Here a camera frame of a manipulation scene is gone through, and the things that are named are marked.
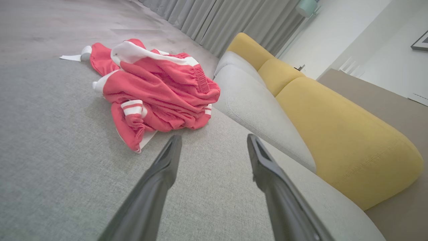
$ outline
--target wooden floor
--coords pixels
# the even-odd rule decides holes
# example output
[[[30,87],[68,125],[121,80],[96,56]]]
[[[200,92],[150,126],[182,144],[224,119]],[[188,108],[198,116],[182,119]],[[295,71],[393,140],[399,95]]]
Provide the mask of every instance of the wooden floor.
[[[148,49],[187,52],[214,75],[218,58],[137,0],[1,0],[0,64],[80,54],[138,38]]]

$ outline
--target yellow backrest cushion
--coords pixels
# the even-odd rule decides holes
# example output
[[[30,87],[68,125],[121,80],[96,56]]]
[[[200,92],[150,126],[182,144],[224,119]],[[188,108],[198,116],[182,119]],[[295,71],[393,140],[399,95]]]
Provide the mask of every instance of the yellow backrest cushion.
[[[232,51],[243,57],[256,70],[259,70],[267,60],[275,58],[275,56],[244,33],[238,33],[226,51]]]
[[[297,78],[276,100],[308,146],[317,175],[361,209],[401,192],[422,173],[423,159],[407,137],[317,81]]]
[[[269,59],[258,71],[266,88],[276,96],[292,80],[305,75],[279,59]]]

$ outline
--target red garment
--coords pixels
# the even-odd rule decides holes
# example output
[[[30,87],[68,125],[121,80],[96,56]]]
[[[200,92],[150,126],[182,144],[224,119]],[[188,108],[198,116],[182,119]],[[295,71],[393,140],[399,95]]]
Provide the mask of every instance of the red garment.
[[[220,96],[218,85],[188,54],[148,51],[137,39],[112,50],[96,43],[90,60],[104,76],[93,87],[112,103],[119,135],[135,152],[140,152],[146,130],[203,127],[211,118],[211,104]]]

